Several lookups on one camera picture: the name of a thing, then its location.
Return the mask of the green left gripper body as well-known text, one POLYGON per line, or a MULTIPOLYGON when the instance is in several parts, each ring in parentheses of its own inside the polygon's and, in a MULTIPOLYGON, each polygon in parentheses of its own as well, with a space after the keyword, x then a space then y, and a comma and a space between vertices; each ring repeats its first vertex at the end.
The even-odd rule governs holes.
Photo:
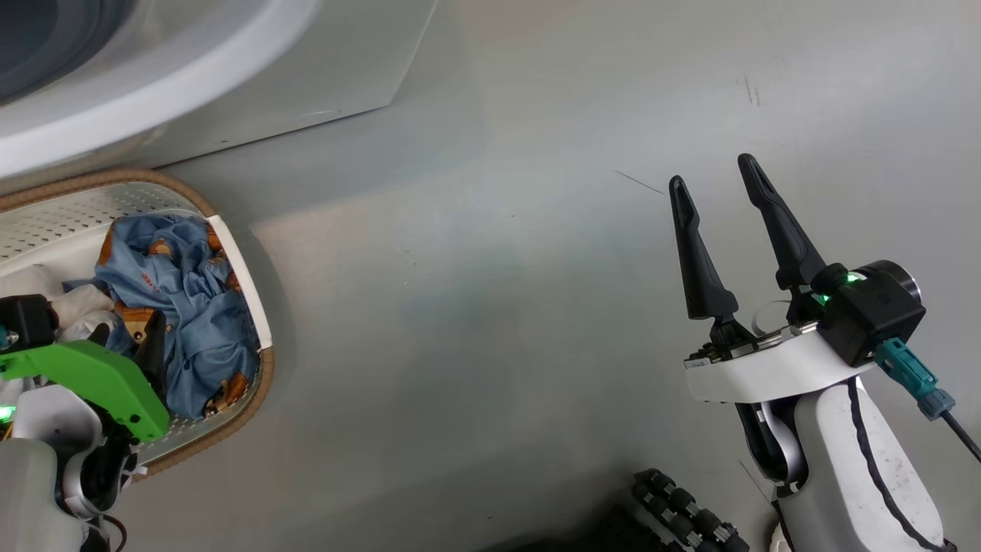
POLYGON ((162 438, 169 411, 131 359, 91 341, 0 354, 4 380, 44 376, 108 412, 141 442, 162 438))

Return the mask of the white front-load washing machine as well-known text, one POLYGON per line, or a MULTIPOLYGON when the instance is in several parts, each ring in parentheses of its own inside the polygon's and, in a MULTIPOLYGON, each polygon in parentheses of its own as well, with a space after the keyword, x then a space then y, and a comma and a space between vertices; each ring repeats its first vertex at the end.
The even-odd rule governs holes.
POLYGON ((389 105, 438 1, 138 0, 87 63, 0 106, 0 193, 389 105))

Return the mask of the blue bear-print pyjama garment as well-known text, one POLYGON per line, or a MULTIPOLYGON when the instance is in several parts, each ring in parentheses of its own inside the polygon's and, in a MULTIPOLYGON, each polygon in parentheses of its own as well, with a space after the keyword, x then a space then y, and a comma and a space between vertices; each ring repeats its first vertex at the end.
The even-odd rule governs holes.
POLYGON ((258 373, 259 343, 234 269, 200 218, 137 215, 116 220, 89 284, 123 309, 161 312, 164 393, 169 411, 203 419, 235 377, 258 373))

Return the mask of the white basket with brown rim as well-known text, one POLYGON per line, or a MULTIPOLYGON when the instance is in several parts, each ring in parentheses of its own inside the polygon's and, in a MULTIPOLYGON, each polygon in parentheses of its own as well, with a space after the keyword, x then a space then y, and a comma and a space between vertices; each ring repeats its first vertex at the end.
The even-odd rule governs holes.
MULTIPOLYGON (((113 170, 63 179, 13 193, 0 193, 0 275, 29 265, 45 265, 66 292, 89 284, 111 225, 137 215, 178 215, 200 218, 212 227, 241 290, 256 330, 260 366, 245 383, 235 377, 224 385, 203 419, 187 419, 169 411, 169 429, 157 440, 136 447, 148 475, 158 474, 220 442, 252 417, 274 372, 272 334, 248 266, 230 231, 203 196, 177 179, 151 170, 113 170)), ((152 312, 123 309, 107 348, 132 357, 143 342, 152 312)))

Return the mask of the grey rubber door seal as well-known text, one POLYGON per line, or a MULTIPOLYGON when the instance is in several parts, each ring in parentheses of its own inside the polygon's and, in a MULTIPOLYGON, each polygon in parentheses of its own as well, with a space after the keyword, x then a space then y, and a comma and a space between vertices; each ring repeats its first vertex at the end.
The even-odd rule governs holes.
POLYGON ((0 106, 74 72, 111 41, 138 0, 0 0, 0 106))

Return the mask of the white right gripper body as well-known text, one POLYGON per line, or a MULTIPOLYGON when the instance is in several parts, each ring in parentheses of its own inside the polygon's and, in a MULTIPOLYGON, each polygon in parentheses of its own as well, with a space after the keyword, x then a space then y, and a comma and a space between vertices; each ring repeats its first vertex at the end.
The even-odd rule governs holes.
POLYGON ((712 403, 760 404, 823 390, 874 366, 872 359, 849 366, 816 328, 816 322, 784 327, 731 360, 685 360, 691 395, 712 403))

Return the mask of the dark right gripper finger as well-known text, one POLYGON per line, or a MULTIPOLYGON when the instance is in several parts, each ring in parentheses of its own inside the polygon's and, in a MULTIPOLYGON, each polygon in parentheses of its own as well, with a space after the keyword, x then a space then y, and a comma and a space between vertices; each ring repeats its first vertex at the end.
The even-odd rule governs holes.
POLYGON ((756 336, 736 321, 739 304, 725 288, 700 235, 700 213, 680 176, 671 178, 668 196, 674 221, 687 317, 711 319, 709 343, 731 350, 756 341, 756 336))
POLYGON ((751 204, 760 210, 778 264, 776 283, 789 292, 788 321, 811 321, 823 314, 812 292, 812 280, 827 265, 794 213, 774 188, 756 157, 738 156, 740 175, 751 204))

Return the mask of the white cream cloth garment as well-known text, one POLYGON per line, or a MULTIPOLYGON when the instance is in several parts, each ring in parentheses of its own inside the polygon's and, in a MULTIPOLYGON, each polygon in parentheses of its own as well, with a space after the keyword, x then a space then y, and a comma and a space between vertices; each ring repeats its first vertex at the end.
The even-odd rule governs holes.
POLYGON ((58 342, 87 339, 101 325, 119 325, 113 302, 95 285, 84 284, 66 292, 55 273, 42 264, 0 275, 0 298, 41 294, 58 317, 58 342))

